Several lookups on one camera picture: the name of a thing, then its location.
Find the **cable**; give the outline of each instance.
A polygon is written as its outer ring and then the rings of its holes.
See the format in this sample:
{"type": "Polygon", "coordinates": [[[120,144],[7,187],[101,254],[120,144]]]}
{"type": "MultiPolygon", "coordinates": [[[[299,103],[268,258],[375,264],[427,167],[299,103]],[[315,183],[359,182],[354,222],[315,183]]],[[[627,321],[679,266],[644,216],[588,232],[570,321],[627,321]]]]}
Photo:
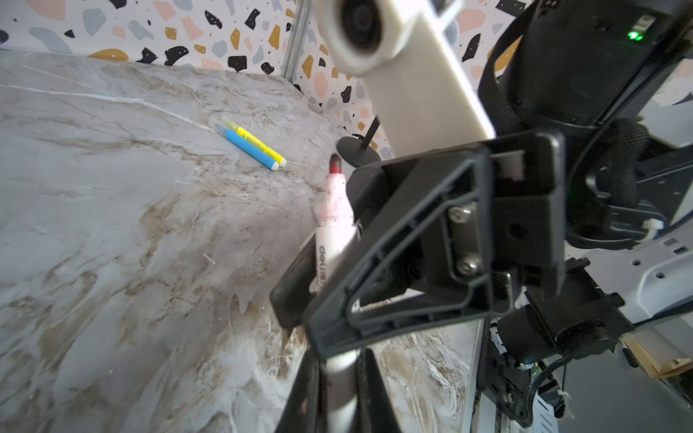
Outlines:
{"type": "Polygon", "coordinates": [[[565,391],[565,374],[568,372],[568,364],[563,366],[563,380],[561,381],[561,391],[565,391]]]}
{"type": "Polygon", "coordinates": [[[539,377],[532,383],[532,385],[529,387],[529,392],[527,392],[527,398],[525,399],[524,402],[520,403],[520,406],[518,407],[518,412],[517,414],[521,413],[523,411],[523,408],[527,412],[527,415],[525,418],[520,418],[518,417],[518,420],[520,423],[529,423],[530,425],[532,424],[532,421],[534,420],[534,414],[532,413],[532,405],[534,404],[534,396],[536,395],[537,390],[541,386],[541,383],[549,378],[551,374],[559,369],[562,366],[565,366],[567,363],[569,363],[572,360],[572,354],[566,355],[562,357],[560,360],[557,360],[553,363],[551,363],[548,367],[546,367],[546,370],[542,371],[539,377]]]}
{"type": "Polygon", "coordinates": [[[655,69],[651,74],[649,74],[645,79],[619,104],[619,106],[613,111],[611,116],[606,119],[606,121],[602,124],[601,127],[595,132],[594,135],[592,135],[592,138],[589,140],[587,145],[583,148],[582,152],[580,152],[580,155],[575,159],[575,162],[573,163],[572,167],[570,168],[570,172],[568,173],[568,182],[567,185],[570,187],[572,183],[572,178],[575,175],[575,172],[577,171],[577,168],[579,165],[582,163],[582,160],[585,159],[585,156],[587,156],[587,153],[590,151],[592,146],[597,142],[597,140],[602,136],[603,133],[608,129],[608,127],[611,125],[611,123],[616,119],[616,116],[618,116],[624,108],[628,106],[629,103],[645,88],[649,85],[649,83],[656,78],[662,71],[664,71],[666,68],[671,66],[673,59],[669,59],[666,62],[663,62],[657,69],[655,69]]]}
{"type": "Polygon", "coordinates": [[[686,214],[686,216],[681,218],[679,221],[676,221],[672,225],[668,226],[666,229],[658,231],[657,237],[655,239],[659,239],[663,236],[668,235],[669,233],[673,232],[674,230],[681,227],[685,223],[689,222],[691,220],[691,218],[693,218],[693,211],[689,212],[688,214],[686,214]]]}

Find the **yellow marker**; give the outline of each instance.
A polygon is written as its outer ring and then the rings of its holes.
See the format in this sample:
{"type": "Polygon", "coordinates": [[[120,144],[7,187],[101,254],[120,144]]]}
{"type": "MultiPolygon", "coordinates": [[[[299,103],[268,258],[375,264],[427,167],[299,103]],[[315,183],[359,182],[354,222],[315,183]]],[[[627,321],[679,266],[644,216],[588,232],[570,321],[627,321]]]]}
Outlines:
{"type": "Polygon", "coordinates": [[[241,126],[239,126],[236,122],[231,120],[226,114],[221,116],[221,121],[226,124],[231,130],[233,130],[235,133],[243,137],[248,143],[252,144],[256,148],[262,150],[265,154],[270,155],[273,160],[279,163],[280,167],[285,167],[286,166],[286,159],[282,157],[280,154],[277,152],[273,151],[268,145],[264,144],[262,141],[258,140],[255,138],[253,134],[250,132],[244,130],[241,126]]]}

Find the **blue marker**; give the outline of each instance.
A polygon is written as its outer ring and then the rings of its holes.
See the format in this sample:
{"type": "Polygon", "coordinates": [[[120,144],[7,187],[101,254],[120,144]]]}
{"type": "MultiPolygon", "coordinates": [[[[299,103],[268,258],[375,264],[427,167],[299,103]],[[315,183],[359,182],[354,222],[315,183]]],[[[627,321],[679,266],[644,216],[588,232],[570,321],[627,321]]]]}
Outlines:
{"type": "Polygon", "coordinates": [[[243,152],[255,158],[257,161],[260,161],[262,165],[270,170],[274,171],[279,168],[279,163],[275,161],[274,158],[248,143],[243,137],[235,133],[234,130],[229,129],[224,123],[221,123],[214,117],[209,119],[207,125],[214,128],[219,134],[225,136],[227,140],[237,145],[243,152]]]}

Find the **patterned wall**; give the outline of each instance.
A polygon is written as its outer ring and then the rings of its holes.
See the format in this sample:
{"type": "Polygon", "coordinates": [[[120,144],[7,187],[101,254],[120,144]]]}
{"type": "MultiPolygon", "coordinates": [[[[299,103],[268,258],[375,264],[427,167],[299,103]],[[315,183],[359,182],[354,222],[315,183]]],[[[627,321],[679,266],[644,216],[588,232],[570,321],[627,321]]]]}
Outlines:
{"type": "MultiPolygon", "coordinates": [[[[466,7],[455,19],[459,32],[452,49],[475,88],[479,85],[486,59],[493,45],[508,24],[530,3],[531,1],[523,3],[514,0],[466,1],[466,7]]],[[[496,62],[497,75],[503,73],[516,47],[516,44],[510,46],[496,62]]],[[[314,17],[310,18],[294,83],[308,97],[309,105],[339,123],[346,130],[345,135],[365,135],[373,121],[375,107],[362,81],[340,73],[332,63],[329,50],[318,31],[314,17]]],[[[690,112],[693,112],[692,91],[693,61],[688,60],[677,68],[672,77],[652,98],[650,105],[664,107],[689,103],[691,104],[690,112]]],[[[392,150],[382,125],[371,145],[382,158],[392,158],[392,150]]]]}
{"type": "Polygon", "coordinates": [[[0,0],[0,44],[276,76],[295,10],[295,0],[0,0]]]}

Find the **table surface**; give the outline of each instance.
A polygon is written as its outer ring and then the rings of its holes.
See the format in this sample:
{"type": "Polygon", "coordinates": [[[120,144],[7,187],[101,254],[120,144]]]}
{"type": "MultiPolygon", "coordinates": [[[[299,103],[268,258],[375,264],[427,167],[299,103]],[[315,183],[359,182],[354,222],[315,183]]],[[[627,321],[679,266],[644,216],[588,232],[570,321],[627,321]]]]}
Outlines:
{"type": "MultiPolygon", "coordinates": [[[[283,79],[0,50],[0,431],[271,432],[307,341],[267,294],[341,128],[283,79]],[[229,113],[290,162],[210,132],[229,113]]],[[[374,344],[459,431],[476,323],[374,344]]]]}

